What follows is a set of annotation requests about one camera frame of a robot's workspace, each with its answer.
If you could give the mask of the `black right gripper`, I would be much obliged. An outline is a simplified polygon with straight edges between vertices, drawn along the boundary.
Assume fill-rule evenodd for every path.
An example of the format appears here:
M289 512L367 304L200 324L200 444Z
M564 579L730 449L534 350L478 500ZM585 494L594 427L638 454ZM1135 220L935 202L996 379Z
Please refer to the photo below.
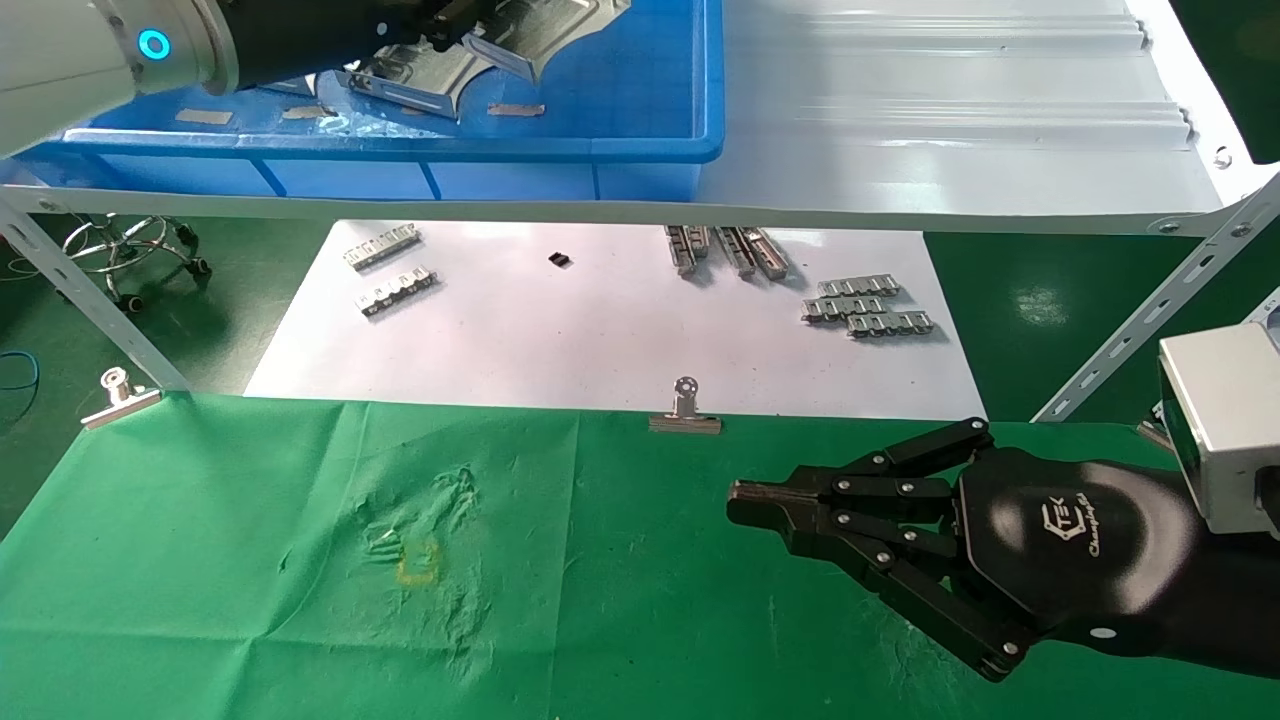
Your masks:
M1021 623L954 592L963 573L952 541L924 530L910 544L887 519L835 509L945 497L938 474L992 443L988 421L968 418L842 466L736 480L727 515L777 533L791 555L833 564L988 682L1009 676L1037 635L1123 657L1277 666L1277 542L1212 533L1176 471L1020 448L984 451L964 468L972 585Z

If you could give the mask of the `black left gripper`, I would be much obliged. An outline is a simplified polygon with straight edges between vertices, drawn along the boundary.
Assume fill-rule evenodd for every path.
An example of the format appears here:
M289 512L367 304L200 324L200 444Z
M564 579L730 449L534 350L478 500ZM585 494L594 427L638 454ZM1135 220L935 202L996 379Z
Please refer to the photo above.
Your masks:
M344 65L390 45L460 45L498 1L219 1L216 94Z

